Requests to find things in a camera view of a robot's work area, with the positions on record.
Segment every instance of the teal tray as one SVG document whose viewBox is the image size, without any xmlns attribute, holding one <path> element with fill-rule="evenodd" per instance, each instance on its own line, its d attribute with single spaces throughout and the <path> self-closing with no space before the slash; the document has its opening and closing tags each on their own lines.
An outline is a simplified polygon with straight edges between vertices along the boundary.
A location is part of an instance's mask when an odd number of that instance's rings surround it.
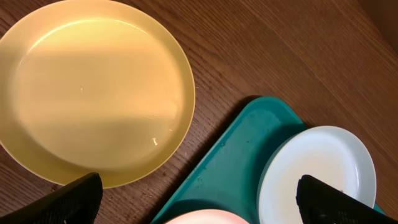
<svg viewBox="0 0 398 224">
<path fill-rule="evenodd" d="M 272 153 L 305 130 L 283 101 L 261 97 L 250 102 L 171 196 L 152 223 L 194 210 L 214 208 L 259 223 L 257 188 Z"/>
</svg>

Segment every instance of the brown wooden tabletop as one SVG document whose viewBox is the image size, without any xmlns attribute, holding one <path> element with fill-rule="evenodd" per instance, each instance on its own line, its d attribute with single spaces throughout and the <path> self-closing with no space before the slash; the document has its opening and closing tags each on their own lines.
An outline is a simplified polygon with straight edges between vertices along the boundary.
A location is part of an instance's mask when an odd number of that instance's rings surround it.
<svg viewBox="0 0 398 224">
<path fill-rule="evenodd" d="M 0 0 L 0 37 L 51 2 Z M 105 190 L 96 223 L 149 223 L 253 96 L 283 99 L 309 126 L 355 133 L 376 167 L 377 203 L 398 219 L 398 55 L 357 0 L 122 2 L 179 41 L 197 104 L 173 157 L 135 183 Z M 0 149 L 0 216 L 57 188 Z"/>
</svg>

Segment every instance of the yellow bowl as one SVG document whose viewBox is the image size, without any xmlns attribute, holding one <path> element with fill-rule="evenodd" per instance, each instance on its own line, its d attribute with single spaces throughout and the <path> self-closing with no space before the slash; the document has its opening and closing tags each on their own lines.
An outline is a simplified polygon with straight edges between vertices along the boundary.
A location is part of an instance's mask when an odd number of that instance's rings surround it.
<svg viewBox="0 0 398 224">
<path fill-rule="evenodd" d="M 173 36 L 133 7 L 67 0 L 30 13 L 0 40 L 0 140 L 22 166 L 65 185 L 140 179 L 178 148 L 195 86 Z"/>
</svg>

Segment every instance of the wood surface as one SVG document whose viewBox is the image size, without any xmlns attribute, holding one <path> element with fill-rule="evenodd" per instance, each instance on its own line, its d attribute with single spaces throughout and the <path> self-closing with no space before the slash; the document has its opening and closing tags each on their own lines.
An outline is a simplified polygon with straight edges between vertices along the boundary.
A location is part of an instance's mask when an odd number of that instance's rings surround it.
<svg viewBox="0 0 398 224">
<path fill-rule="evenodd" d="M 51 2 L 0 0 L 0 37 Z M 283 99 L 309 126 L 355 133 L 376 167 L 377 203 L 398 219 L 398 55 L 357 0 L 122 2 L 179 41 L 197 103 L 178 151 L 151 175 L 105 190 L 96 223 L 149 223 L 255 96 Z M 57 188 L 0 149 L 0 216 Z"/>
</svg>

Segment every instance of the wooden table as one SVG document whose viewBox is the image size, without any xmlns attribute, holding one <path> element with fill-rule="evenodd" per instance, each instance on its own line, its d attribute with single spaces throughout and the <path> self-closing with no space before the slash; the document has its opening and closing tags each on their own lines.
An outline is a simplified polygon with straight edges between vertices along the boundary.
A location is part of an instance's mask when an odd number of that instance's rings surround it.
<svg viewBox="0 0 398 224">
<path fill-rule="evenodd" d="M 51 0 L 0 0 L 0 37 Z M 149 223 L 252 96 L 277 96 L 308 126 L 335 125 L 368 147 L 377 203 L 398 219 L 398 55 L 357 0 L 124 0 L 157 19 L 191 63 L 197 106 L 160 169 L 105 190 L 96 223 Z M 0 149 L 0 216 L 58 186 Z"/>
</svg>

